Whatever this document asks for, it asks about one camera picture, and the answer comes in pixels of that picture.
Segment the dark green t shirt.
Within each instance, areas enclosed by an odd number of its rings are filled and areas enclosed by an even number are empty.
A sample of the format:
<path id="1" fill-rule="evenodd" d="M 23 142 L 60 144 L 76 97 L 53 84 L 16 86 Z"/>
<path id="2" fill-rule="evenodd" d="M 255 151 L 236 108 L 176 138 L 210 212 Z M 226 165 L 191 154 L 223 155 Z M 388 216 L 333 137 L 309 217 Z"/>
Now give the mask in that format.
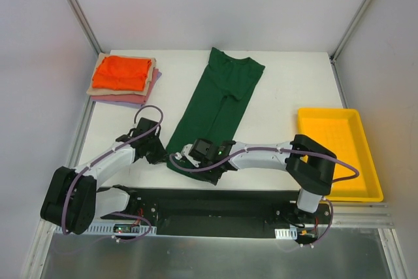
<path id="1" fill-rule="evenodd" d="M 264 69 L 250 57 L 235 59 L 212 48 L 208 64 L 167 144 L 167 153 L 180 152 L 196 139 L 215 145 L 233 139 Z"/>

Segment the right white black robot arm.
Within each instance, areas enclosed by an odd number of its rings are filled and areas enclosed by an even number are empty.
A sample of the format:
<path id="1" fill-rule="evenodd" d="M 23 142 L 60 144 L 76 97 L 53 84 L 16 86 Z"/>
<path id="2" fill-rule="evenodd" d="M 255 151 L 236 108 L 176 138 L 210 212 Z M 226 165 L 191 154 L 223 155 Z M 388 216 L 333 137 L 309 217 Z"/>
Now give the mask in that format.
<path id="1" fill-rule="evenodd" d="M 200 176 L 216 184 L 226 171 L 274 169 L 285 171 L 300 186 L 294 206 L 295 218 L 309 223 L 317 216 L 322 197 L 330 194 L 336 155 L 306 135 L 295 135 L 290 142 L 246 144 L 234 140 L 219 146 L 197 139 L 184 146 L 182 154 L 198 169 Z"/>

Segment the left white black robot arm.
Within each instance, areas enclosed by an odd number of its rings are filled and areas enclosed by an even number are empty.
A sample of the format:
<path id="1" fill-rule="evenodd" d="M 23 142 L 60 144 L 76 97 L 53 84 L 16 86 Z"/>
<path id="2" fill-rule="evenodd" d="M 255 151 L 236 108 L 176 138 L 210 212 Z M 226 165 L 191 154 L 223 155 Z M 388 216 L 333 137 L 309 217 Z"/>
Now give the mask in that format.
<path id="1" fill-rule="evenodd" d="M 128 135 L 116 139 L 100 156 L 75 168 L 55 170 L 40 210 L 40 217 L 61 228 L 64 234 L 81 235 L 92 221 L 107 215 L 134 219 L 134 226 L 144 219 L 144 206 L 138 193 L 122 185 L 100 190 L 120 170 L 138 159 L 155 165 L 167 158 L 160 139 L 148 135 L 135 141 Z"/>

